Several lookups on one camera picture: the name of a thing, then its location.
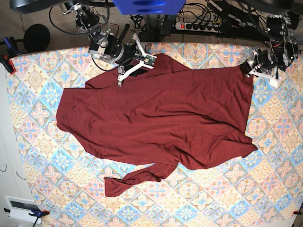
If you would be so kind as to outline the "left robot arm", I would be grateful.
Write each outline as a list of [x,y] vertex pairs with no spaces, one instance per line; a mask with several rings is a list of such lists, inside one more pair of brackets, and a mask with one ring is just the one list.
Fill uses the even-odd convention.
[[[278,71],[286,71],[300,53],[294,35],[296,20],[290,13],[295,1],[239,0],[237,3],[247,11],[255,28],[270,41],[268,49],[255,49],[253,55],[240,65],[240,70],[248,78],[256,76],[268,79],[271,86],[278,88],[282,80]],[[253,18],[253,9],[268,14],[266,29],[261,28]]]

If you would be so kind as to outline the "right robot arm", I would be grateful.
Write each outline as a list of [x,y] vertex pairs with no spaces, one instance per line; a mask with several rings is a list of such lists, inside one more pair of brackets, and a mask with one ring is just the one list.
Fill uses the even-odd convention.
[[76,14],[76,27],[79,33],[70,33],[59,28],[53,22],[49,9],[49,21],[57,30],[72,36],[88,35],[90,46],[88,53],[92,60],[101,60],[109,64],[115,64],[117,69],[117,85],[120,87],[123,81],[129,76],[136,76],[143,69],[153,69],[156,56],[146,52],[145,45],[142,45],[139,36],[133,33],[134,44],[125,44],[123,39],[130,28],[126,24],[119,37],[116,37],[110,28],[106,28],[109,22],[110,8],[114,4],[105,2],[93,2],[90,0],[71,0],[59,4],[64,15]]

